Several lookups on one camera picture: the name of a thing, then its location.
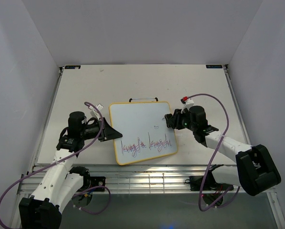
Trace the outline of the yellow framed whiteboard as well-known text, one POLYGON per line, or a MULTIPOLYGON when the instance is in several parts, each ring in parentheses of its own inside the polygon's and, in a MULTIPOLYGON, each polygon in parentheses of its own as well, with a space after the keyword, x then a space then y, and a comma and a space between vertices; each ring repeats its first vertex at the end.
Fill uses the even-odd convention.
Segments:
POLYGON ((122 134, 113 141, 117 164, 124 166, 176 154, 176 134, 164 118, 169 113, 171 108, 166 101, 111 104, 111 126, 122 134))

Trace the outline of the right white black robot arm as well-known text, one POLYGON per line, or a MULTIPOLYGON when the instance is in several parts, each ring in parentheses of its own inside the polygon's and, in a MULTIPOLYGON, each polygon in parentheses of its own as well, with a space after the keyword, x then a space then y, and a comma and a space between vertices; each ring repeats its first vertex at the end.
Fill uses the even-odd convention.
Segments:
POLYGON ((264 145, 251 146, 224 136, 218 128, 208 124, 201 106, 176 109, 164 116, 168 128, 192 131, 195 140, 214 149, 236 163, 236 167, 210 166, 201 184, 217 189, 221 184, 240 186, 250 196, 268 190, 281 183, 278 169, 264 145))

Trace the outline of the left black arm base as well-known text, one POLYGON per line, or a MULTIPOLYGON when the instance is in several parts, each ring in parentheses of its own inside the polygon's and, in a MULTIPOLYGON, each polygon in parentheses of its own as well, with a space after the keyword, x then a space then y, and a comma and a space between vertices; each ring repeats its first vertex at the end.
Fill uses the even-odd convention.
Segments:
POLYGON ((106 184, 106 177, 89 177, 88 178, 89 181, 89 188, 92 187, 97 187, 96 189, 91 189, 88 191, 88 193, 92 193, 92 192, 104 192, 105 191, 105 184, 106 184))

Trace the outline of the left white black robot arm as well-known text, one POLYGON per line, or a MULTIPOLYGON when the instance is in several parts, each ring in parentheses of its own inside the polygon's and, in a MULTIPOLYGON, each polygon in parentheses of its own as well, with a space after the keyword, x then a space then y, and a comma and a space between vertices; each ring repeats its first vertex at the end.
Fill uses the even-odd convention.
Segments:
POLYGON ((105 118, 86 119, 83 112, 72 112, 68 125, 59 137, 53 166, 48 168, 42 181, 30 197, 19 203, 21 225, 24 229, 57 229, 62 212, 77 192, 91 188, 91 176, 85 167, 74 167, 78 152, 86 140, 100 142, 121 138, 105 118))

